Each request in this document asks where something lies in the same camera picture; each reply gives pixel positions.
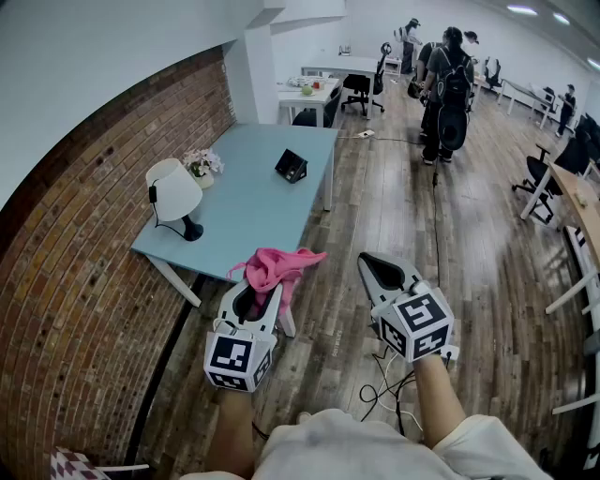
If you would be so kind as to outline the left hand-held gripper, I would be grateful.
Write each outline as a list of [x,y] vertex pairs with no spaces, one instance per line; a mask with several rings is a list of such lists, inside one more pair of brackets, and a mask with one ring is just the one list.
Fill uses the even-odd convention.
[[[282,285],[260,305],[255,295],[243,279],[221,298],[215,331],[207,333],[203,363],[209,382],[217,388],[253,393],[272,366],[277,337],[265,332],[272,332],[276,325]],[[235,325],[246,320],[250,331]]]

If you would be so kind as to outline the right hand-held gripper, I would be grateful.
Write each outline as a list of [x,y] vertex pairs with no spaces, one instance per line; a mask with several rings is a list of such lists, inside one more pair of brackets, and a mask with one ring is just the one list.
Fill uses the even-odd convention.
[[[408,363],[441,353],[450,342],[455,320],[442,291],[419,280],[415,267],[396,256],[364,251],[357,266],[380,340]],[[419,281],[408,291],[387,300],[387,285],[410,285],[414,278]]]

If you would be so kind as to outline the pink cloth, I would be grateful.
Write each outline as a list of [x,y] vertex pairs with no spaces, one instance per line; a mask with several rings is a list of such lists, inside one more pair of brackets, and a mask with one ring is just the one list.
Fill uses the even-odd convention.
[[287,252],[272,247],[259,247],[246,261],[235,265],[226,275],[233,278],[233,272],[243,269],[243,278],[255,291],[255,304],[263,305],[267,294],[282,287],[278,313],[284,314],[293,299],[296,284],[303,276],[304,270],[327,257],[326,252],[315,253],[308,248],[299,248]]

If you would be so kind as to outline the small black device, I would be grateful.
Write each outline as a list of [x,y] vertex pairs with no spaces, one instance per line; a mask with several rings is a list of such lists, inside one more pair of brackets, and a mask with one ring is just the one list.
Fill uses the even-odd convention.
[[288,183],[295,184],[307,176],[308,162],[290,149],[286,149],[277,162],[275,170]]

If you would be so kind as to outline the person's left forearm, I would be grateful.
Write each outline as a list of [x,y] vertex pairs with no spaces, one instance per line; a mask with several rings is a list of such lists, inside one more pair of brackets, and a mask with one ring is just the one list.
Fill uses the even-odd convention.
[[251,395],[224,390],[219,397],[217,426],[206,468],[250,480],[255,472],[254,411]]

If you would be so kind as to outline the person's right forearm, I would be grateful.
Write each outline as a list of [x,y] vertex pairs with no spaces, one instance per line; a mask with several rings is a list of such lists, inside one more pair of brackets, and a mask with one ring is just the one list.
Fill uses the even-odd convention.
[[433,449],[465,419],[441,357],[432,354],[413,363],[425,445]]

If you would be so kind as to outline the white table lamp black base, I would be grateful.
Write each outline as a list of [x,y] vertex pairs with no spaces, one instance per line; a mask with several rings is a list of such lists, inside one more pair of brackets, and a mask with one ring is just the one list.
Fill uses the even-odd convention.
[[190,214],[203,198],[201,187],[177,158],[167,158],[152,166],[145,176],[149,202],[156,227],[165,227],[189,242],[200,239],[203,226]]

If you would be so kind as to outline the person's white shirt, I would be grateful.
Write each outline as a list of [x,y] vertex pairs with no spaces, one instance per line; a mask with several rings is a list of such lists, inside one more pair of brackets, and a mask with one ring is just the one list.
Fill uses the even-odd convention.
[[552,480],[493,416],[463,420],[433,448],[380,421],[329,409],[273,430],[251,480]]

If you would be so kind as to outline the black desk chair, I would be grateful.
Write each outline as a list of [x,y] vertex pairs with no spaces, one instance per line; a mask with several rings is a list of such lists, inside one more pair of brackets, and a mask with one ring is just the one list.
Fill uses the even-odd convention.
[[[324,128],[330,128],[334,125],[335,117],[338,111],[338,104],[341,99],[341,91],[339,87],[333,89],[329,100],[323,107],[323,113],[321,116],[322,126]],[[316,127],[318,115],[313,109],[304,109],[297,114],[292,122],[294,126],[301,127]]]

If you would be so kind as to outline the black office chair with headrest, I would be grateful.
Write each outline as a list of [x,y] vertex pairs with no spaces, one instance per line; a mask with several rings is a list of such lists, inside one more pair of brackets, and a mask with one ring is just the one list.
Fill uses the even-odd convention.
[[343,82],[343,87],[353,91],[352,95],[348,95],[347,99],[341,103],[340,109],[344,112],[347,105],[359,103],[361,105],[362,114],[368,113],[370,87],[373,87],[372,95],[377,96],[383,91],[383,73],[384,62],[386,57],[392,52],[392,46],[389,42],[384,42],[381,46],[382,57],[377,64],[377,71],[374,80],[371,81],[367,76],[350,74]]

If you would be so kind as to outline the small white desk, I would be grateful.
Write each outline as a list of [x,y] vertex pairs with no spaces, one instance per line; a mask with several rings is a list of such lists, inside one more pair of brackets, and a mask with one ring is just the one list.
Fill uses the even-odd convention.
[[338,104],[341,99],[341,80],[338,78],[309,77],[316,81],[319,88],[312,89],[309,95],[302,92],[301,87],[288,83],[279,85],[277,94],[279,108],[282,110],[282,122],[291,125],[298,114],[304,110],[315,112],[315,125],[330,128],[336,124]]

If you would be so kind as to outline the wooden desk white legs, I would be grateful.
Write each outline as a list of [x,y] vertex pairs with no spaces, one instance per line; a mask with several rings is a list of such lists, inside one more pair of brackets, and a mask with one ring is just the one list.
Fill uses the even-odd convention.
[[563,196],[568,201],[572,212],[575,214],[578,226],[583,233],[585,244],[592,255],[593,264],[591,270],[585,273],[582,279],[546,307],[546,314],[553,313],[600,275],[600,201],[595,195],[593,187],[583,176],[577,176],[557,166],[555,163],[549,163],[533,195],[521,211],[520,218],[522,220],[528,218],[533,210],[533,206],[540,198],[550,179],[556,181],[562,190]]

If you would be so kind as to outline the black backpack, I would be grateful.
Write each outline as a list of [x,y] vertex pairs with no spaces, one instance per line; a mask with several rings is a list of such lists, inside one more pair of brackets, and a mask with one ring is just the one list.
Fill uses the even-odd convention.
[[448,57],[448,53],[448,48],[442,47],[442,54],[448,63],[448,68],[438,74],[436,84],[438,100],[443,107],[468,112],[470,110],[473,84],[468,75],[468,65],[471,63],[471,57],[463,54],[461,59],[454,65]]

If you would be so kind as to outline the long white desk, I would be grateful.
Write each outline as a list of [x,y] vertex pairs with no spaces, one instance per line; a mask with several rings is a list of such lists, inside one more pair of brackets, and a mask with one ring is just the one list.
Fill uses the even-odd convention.
[[370,80],[366,117],[367,120],[370,120],[373,109],[375,76],[378,71],[377,65],[378,61],[375,58],[323,54],[301,66],[301,74],[308,75],[311,71],[325,71],[366,76]]

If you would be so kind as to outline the checkered cushion chair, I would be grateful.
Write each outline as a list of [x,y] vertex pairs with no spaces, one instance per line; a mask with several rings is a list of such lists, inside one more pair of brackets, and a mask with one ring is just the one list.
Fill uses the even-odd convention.
[[51,452],[51,480],[112,480],[110,473],[133,473],[149,469],[148,464],[96,466],[82,453],[55,447]]

